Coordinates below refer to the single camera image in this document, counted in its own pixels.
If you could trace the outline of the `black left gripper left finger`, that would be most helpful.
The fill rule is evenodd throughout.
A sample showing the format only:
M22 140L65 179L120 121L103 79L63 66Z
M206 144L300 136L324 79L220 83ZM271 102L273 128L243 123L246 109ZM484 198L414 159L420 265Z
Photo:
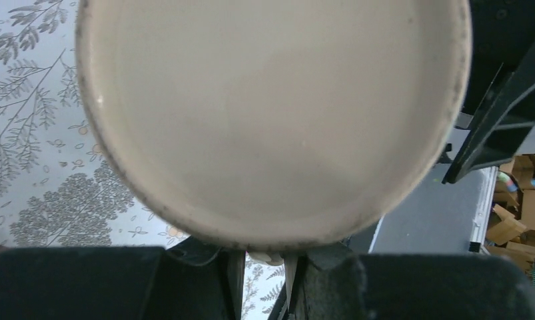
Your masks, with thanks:
M0 319L239 319L245 254L189 237L162 247L0 253Z

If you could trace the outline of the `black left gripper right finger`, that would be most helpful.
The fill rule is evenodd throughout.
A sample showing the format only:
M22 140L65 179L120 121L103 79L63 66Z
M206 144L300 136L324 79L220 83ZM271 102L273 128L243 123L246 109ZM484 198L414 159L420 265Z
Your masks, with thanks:
M535 289L511 261L465 253L300 254L271 319L535 319Z

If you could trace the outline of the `beige upside-down mug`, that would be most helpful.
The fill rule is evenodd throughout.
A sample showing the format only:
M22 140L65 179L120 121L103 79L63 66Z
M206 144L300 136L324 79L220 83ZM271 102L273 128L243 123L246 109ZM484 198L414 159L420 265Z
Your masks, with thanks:
M464 100L467 1L82 1L89 124L140 202L216 245L291 251L392 211Z

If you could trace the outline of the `cardboard boxes pile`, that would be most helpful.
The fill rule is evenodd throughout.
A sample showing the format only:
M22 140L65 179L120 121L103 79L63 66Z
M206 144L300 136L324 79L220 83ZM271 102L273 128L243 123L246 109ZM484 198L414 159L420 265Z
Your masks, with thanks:
M528 273L535 262L535 154L498 167L488 227L488 253L509 258Z

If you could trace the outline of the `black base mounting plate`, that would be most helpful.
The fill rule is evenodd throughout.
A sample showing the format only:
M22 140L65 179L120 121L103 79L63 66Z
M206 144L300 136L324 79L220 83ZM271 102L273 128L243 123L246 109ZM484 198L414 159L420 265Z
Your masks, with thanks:
M535 126L535 1L471 1L468 135L444 176L509 162Z

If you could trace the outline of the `aluminium frame rail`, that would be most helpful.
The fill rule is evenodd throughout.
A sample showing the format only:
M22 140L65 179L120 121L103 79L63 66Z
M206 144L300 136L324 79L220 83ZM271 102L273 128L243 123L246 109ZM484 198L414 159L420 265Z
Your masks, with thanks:
M492 208L493 194L497 182L498 168L489 167L478 171L482 174L476 213L472 220L472 232L470 235L469 252L489 255L484 241L488 228L490 212Z

